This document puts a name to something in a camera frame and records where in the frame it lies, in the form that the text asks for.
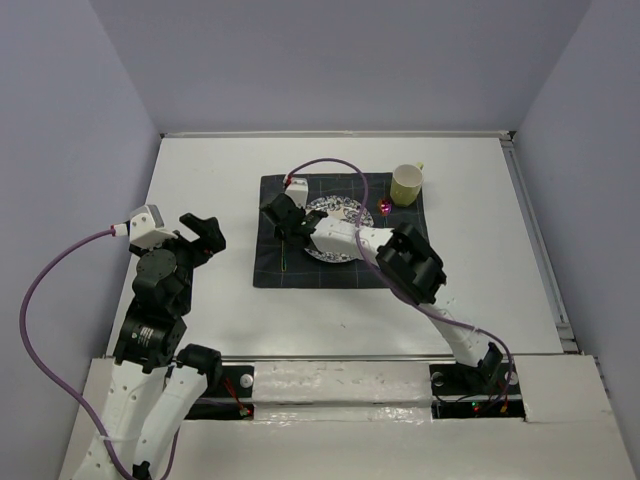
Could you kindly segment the dark checked cloth napkin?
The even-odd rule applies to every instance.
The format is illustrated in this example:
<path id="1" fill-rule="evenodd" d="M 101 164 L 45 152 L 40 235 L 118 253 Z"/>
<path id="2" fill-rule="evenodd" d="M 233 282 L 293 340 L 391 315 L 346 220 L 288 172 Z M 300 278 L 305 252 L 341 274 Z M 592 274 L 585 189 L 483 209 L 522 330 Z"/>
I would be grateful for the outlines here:
<path id="1" fill-rule="evenodd" d="M 404 237 L 395 242 L 397 253 L 405 260 L 411 258 L 412 244 L 417 237 L 429 240 L 423 199 L 418 197 L 408 207 L 392 205 L 384 217 L 377 203 L 390 200 L 392 174 L 390 172 L 298 174 L 308 180 L 307 204 L 319 197 L 339 195 L 361 203 L 364 189 L 369 189 L 361 227 L 399 230 Z M 343 264 L 329 264 L 312 258 L 301 249 L 286 244 L 287 271 L 280 270 L 281 240 L 274 236 L 274 226 L 259 215 L 256 253 L 253 267 L 253 286 L 259 289 L 381 289 L 384 284 L 361 260 Z"/>

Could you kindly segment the iridescent fork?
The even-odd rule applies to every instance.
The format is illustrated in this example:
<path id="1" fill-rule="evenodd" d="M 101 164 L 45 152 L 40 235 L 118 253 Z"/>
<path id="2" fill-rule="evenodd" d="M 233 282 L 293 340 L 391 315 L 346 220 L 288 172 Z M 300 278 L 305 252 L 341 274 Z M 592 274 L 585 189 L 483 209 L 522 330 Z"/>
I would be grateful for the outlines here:
<path id="1" fill-rule="evenodd" d="M 280 270 L 283 273 L 287 271 L 286 244 L 284 241 L 281 241 Z"/>

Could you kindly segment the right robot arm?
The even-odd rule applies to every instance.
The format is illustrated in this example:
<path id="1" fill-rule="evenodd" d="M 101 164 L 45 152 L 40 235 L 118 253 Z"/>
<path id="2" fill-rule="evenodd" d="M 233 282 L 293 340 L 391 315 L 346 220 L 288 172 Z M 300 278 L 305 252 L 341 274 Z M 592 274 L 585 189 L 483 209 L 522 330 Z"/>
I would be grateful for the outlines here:
<path id="1" fill-rule="evenodd" d="M 274 226 L 275 237 L 289 246 L 364 262 L 397 298 L 429 318 L 461 367 L 460 379 L 468 390 L 509 386 L 514 361 L 506 344 L 436 309 L 436 294 L 447 276 L 442 259 L 418 229 L 408 223 L 395 228 L 350 223 L 323 211 L 307 211 L 285 193 L 264 202 L 260 212 Z"/>

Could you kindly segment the pale yellow paper cup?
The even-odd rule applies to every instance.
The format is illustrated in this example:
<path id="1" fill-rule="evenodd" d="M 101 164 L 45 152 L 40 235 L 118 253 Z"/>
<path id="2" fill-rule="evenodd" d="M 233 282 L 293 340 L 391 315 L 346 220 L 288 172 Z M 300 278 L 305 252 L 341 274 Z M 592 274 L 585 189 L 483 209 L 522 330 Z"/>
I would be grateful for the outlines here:
<path id="1" fill-rule="evenodd" d="M 397 166 L 391 179 L 390 198 L 399 207 L 413 204 L 424 183 L 424 164 L 402 164 Z"/>

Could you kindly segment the iridescent spoon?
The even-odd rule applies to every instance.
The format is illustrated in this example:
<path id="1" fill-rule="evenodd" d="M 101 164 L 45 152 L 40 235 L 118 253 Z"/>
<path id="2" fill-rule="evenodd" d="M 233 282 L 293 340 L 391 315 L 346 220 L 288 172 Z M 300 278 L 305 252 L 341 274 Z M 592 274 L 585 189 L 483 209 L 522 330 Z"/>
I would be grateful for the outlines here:
<path id="1" fill-rule="evenodd" d="M 384 217 L 388 216 L 392 210 L 392 204 L 387 199 L 380 199 L 377 203 L 380 214 Z"/>

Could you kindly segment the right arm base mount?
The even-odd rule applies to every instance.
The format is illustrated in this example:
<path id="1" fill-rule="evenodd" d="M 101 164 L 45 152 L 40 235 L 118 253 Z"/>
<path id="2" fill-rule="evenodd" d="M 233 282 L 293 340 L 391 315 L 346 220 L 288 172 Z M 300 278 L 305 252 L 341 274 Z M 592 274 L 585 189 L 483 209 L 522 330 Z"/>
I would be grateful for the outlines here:
<path id="1" fill-rule="evenodd" d="M 431 411 L 435 420 L 526 417 L 517 371 L 502 363 L 486 379 L 457 363 L 429 366 Z"/>

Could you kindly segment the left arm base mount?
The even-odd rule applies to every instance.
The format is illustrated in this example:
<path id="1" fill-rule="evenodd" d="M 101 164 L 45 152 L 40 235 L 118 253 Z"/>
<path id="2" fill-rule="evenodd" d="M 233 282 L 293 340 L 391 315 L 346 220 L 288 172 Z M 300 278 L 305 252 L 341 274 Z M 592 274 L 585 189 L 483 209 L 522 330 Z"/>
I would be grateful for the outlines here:
<path id="1" fill-rule="evenodd" d="M 253 365 L 225 364 L 220 381 L 208 387 L 186 415 L 187 420 L 243 421 L 254 417 Z"/>

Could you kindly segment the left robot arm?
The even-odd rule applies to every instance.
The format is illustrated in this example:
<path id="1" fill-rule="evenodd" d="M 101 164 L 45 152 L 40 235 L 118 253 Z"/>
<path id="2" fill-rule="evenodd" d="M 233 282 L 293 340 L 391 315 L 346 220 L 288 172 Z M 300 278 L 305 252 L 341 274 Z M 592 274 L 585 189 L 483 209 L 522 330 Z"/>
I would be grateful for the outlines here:
<path id="1" fill-rule="evenodd" d="M 137 256 L 133 299 L 113 351 L 101 427 L 75 472 L 77 479 L 165 478 L 165 453 L 190 408 L 221 383 L 219 351 L 179 344 L 191 310 L 193 273 L 226 241 L 216 218 L 191 213 L 180 222 L 195 234 L 169 231 L 155 206 L 134 211 L 126 226 Z"/>

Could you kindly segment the blue floral plate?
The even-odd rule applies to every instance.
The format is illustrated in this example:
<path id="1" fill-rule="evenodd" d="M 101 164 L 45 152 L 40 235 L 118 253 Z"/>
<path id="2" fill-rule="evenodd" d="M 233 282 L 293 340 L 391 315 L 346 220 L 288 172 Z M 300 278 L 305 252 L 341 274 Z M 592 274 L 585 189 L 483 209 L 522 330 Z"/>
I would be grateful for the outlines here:
<path id="1" fill-rule="evenodd" d="M 307 213 L 317 210 L 327 213 L 330 217 L 354 224 L 356 216 L 361 209 L 361 203 L 357 200 L 339 195 L 327 195 L 310 201 L 305 207 Z M 341 253 L 318 252 L 306 249 L 305 252 L 312 258 L 329 264 L 343 264 L 355 260 L 355 257 Z"/>

